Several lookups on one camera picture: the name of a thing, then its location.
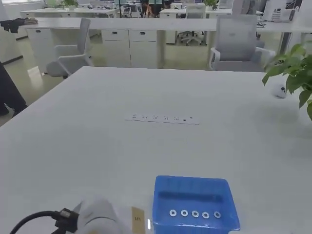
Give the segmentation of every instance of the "white wall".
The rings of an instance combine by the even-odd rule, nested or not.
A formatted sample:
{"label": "white wall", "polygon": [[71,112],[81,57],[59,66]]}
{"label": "white wall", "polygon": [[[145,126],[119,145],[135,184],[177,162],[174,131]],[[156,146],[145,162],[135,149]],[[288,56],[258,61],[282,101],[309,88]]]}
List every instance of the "white wall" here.
{"label": "white wall", "polygon": [[[0,1],[0,20],[7,20],[8,16]],[[0,61],[7,62],[11,59],[21,56],[19,47],[12,33],[0,28]]]}
{"label": "white wall", "polygon": [[[19,3],[19,4],[6,4],[4,9],[10,20],[20,18],[21,11],[36,10],[43,8],[42,2],[30,2],[30,3]],[[15,38],[21,38],[27,36],[25,29],[19,29],[19,33],[14,34]]]}

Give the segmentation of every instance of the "power strip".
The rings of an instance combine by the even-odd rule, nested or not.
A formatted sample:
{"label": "power strip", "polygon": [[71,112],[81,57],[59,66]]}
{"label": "power strip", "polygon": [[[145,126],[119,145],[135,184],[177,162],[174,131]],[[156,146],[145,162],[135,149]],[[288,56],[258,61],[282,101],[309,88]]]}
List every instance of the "power strip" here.
{"label": "power strip", "polygon": [[179,123],[179,124],[195,124],[198,125],[199,121],[193,117],[179,117],[179,116],[166,116],[166,115],[145,115],[145,114],[132,114],[128,115],[125,120],[141,121],[141,122],[156,122],[156,123]]}

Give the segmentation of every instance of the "chair backrest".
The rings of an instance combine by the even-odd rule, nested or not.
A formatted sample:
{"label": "chair backrest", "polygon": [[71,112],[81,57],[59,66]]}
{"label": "chair backrest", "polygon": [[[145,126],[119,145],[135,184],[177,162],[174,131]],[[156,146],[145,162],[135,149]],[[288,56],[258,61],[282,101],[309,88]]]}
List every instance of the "chair backrest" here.
{"label": "chair backrest", "polygon": [[221,61],[250,61],[256,48],[256,15],[219,15],[215,48]]}
{"label": "chair backrest", "polygon": [[80,22],[77,49],[81,54],[84,54],[86,52],[90,23],[91,20],[85,18],[82,18]]}
{"label": "chair backrest", "polygon": [[205,5],[188,5],[186,7],[186,18],[187,19],[203,19],[206,14]]}
{"label": "chair backrest", "polygon": [[233,0],[219,0],[219,9],[231,9]]}
{"label": "chair backrest", "polygon": [[190,4],[195,4],[195,0],[181,0],[182,8],[187,7]]}

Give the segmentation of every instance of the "floor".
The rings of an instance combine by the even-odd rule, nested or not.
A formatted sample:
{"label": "floor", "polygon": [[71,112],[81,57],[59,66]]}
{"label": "floor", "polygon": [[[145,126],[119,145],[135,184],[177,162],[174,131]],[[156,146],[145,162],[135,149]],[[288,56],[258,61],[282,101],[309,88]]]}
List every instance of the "floor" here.
{"label": "floor", "polygon": [[[263,34],[261,35],[261,39],[265,41],[266,48],[276,50],[278,48],[280,34]],[[105,59],[101,56],[103,51],[101,43],[101,37],[95,36],[91,38],[91,56],[95,66],[105,66],[106,63]],[[27,104],[30,105],[60,84],[63,78],[53,78],[49,75],[41,76],[36,66],[29,39],[19,40],[18,46],[24,58],[6,65],[5,69],[10,74]],[[185,46],[181,43],[167,45],[164,68],[206,70],[207,56],[207,46],[198,46],[196,42],[191,43],[190,46]],[[0,126],[11,119],[12,113],[11,111],[9,115],[0,117]]]}

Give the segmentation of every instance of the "drawer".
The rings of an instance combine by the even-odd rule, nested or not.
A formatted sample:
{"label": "drawer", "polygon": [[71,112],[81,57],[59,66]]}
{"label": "drawer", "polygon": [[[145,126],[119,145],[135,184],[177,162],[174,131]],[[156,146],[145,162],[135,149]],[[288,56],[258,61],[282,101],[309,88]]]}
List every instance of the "drawer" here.
{"label": "drawer", "polygon": [[130,41],[156,41],[157,31],[129,30]]}
{"label": "drawer", "polygon": [[110,40],[126,40],[129,41],[128,30],[102,30],[102,39]]}
{"label": "drawer", "polygon": [[33,17],[35,17],[35,14],[32,12],[21,12],[20,16],[22,18],[33,18]]}
{"label": "drawer", "polygon": [[158,67],[158,48],[156,42],[131,41],[131,67],[160,68]]}
{"label": "drawer", "polygon": [[64,17],[64,18],[76,17],[75,12],[64,12],[64,13],[62,13],[61,15],[62,15],[62,17]]}
{"label": "drawer", "polygon": [[104,41],[103,45],[107,67],[131,67],[128,41]]}
{"label": "drawer", "polygon": [[177,18],[177,16],[178,16],[178,14],[176,14],[176,13],[169,13],[169,14],[166,14],[166,13],[160,13],[160,18],[161,19],[168,19],[168,18],[174,18],[174,19],[176,19]]}
{"label": "drawer", "polygon": [[26,31],[30,40],[38,41],[42,39],[52,39],[52,33],[50,29],[28,28]]}

